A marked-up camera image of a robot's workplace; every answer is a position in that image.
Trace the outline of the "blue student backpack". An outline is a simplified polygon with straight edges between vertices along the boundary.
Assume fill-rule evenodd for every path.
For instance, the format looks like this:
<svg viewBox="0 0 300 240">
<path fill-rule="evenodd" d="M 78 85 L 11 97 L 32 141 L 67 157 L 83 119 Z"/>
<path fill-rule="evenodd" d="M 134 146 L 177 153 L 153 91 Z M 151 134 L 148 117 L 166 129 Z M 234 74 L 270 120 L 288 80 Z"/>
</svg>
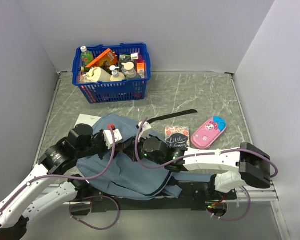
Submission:
<svg viewBox="0 0 300 240">
<path fill-rule="evenodd" d="M 120 188 L 126 188 L 142 195 L 157 193 L 169 185 L 171 179 L 196 183 L 208 183 L 211 175 L 189 172 L 170 172 L 165 168 L 148 169 L 120 152 L 113 161 L 110 154 L 103 159 L 97 155 L 81 158 L 77 168 L 88 178 L 90 185 L 106 194 L 113 194 Z"/>
</svg>

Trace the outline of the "brown leather wallet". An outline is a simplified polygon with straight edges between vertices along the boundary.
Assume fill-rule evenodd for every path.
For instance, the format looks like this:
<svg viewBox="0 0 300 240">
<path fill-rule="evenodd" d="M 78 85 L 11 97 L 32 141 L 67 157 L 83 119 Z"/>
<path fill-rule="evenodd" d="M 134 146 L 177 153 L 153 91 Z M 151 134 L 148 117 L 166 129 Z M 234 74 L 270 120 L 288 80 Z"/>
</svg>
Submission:
<svg viewBox="0 0 300 240">
<path fill-rule="evenodd" d="M 132 162 L 138 161 L 136 158 L 135 140 L 116 144 L 113 158 L 115 159 L 119 153 L 127 155 Z"/>
</svg>

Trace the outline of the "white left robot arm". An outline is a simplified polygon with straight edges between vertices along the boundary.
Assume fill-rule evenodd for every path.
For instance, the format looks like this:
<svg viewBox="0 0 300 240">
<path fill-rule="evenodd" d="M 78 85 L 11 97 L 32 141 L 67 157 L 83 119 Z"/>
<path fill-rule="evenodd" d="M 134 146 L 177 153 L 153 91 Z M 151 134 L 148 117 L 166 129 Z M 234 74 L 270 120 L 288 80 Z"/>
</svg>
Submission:
<svg viewBox="0 0 300 240">
<path fill-rule="evenodd" d="M 79 159 L 113 155 L 121 140 L 121 133 L 112 124 L 98 133 L 93 133 L 90 125 L 78 124 L 68 136 L 49 147 L 30 174 L 0 202 L 0 240 L 20 240 L 28 222 L 66 202 L 85 200 L 92 178 L 65 173 Z"/>
</svg>

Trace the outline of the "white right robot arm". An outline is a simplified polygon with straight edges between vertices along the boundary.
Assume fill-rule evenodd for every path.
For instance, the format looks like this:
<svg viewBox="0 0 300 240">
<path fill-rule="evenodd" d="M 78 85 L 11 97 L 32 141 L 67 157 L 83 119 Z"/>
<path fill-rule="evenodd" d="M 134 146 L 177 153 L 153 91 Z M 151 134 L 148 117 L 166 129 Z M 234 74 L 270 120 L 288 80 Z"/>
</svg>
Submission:
<svg viewBox="0 0 300 240">
<path fill-rule="evenodd" d="M 145 166 L 143 159 L 153 163 L 147 166 L 149 169 L 165 168 L 174 173 L 219 171 L 208 182 L 208 193 L 213 199 L 220 199 L 239 187 L 268 189 L 271 186 L 270 156 L 248 142 L 226 150 L 182 149 L 169 147 L 158 137 L 151 136 L 135 140 L 134 153 L 142 166 Z"/>
</svg>

